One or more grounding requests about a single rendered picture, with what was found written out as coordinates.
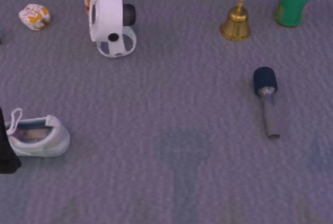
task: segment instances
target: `table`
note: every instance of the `table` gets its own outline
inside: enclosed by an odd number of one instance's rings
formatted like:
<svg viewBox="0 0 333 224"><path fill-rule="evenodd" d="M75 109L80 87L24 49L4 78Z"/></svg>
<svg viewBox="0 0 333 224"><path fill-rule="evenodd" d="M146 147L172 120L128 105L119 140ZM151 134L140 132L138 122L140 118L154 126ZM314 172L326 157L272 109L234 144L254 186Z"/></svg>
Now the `table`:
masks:
<svg viewBox="0 0 333 224"><path fill-rule="evenodd" d="M293 29L275 23L277 0L246 0L243 42L219 33L236 0L124 1L138 46L110 60L82 0L0 0L6 120L19 106L72 136L63 157L0 176L1 223L332 223L333 0L311 0ZM47 28L19 21L28 3L50 9ZM276 72L278 141L252 89L259 66Z"/></svg>

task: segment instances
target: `shoe strap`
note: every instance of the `shoe strap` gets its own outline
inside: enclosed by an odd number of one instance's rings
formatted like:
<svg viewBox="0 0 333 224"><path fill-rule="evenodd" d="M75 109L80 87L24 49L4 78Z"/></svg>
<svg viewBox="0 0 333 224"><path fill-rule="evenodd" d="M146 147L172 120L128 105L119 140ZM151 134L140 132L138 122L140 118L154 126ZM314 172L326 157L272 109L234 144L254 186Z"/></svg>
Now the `shoe strap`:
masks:
<svg viewBox="0 0 333 224"><path fill-rule="evenodd" d="M23 110L21 108L16 108L11 112L11 120L10 120L10 126L9 129L7 129L7 135L12 135L15 133L17 129L17 125L19 124L19 121L21 120L23 116Z"/></svg>

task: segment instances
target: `gold hand bell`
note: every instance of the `gold hand bell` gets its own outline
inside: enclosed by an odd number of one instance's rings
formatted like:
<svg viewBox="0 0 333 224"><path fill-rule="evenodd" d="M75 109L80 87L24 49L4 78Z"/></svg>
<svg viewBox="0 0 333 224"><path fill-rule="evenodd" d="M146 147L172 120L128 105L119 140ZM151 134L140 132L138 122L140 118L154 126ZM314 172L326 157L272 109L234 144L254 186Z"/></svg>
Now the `gold hand bell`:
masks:
<svg viewBox="0 0 333 224"><path fill-rule="evenodd" d="M238 6L230 9L227 19L220 27L222 36L231 41L242 41L250 35L248 12L243 7L244 0L238 0Z"/></svg>

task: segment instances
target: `wrapped candy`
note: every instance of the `wrapped candy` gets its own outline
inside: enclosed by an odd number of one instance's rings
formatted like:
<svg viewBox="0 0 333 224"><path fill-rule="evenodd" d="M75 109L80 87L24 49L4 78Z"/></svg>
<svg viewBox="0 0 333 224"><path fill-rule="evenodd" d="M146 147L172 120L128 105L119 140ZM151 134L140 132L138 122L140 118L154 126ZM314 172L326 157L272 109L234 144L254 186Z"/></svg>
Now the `wrapped candy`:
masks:
<svg viewBox="0 0 333 224"><path fill-rule="evenodd" d="M20 11L19 18L31 30L41 30L50 23L48 9L38 4L28 4Z"/></svg>

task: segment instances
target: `white device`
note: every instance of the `white device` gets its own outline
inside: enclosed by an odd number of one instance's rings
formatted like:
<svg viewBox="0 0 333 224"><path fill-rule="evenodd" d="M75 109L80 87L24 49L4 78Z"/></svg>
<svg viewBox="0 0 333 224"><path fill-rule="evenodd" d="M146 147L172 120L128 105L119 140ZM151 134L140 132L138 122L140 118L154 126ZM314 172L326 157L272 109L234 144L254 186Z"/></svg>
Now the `white device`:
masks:
<svg viewBox="0 0 333 224"><path fill-rule="evenodd" d="M136 35L131 27L123 23L122 0L91 0L89 9L90 37L96 43L98 51L109 58L129 55L136 47ZM132 40L132 47L125 48L124 35ZM108 53L102 50L107 43Z"/></svg>

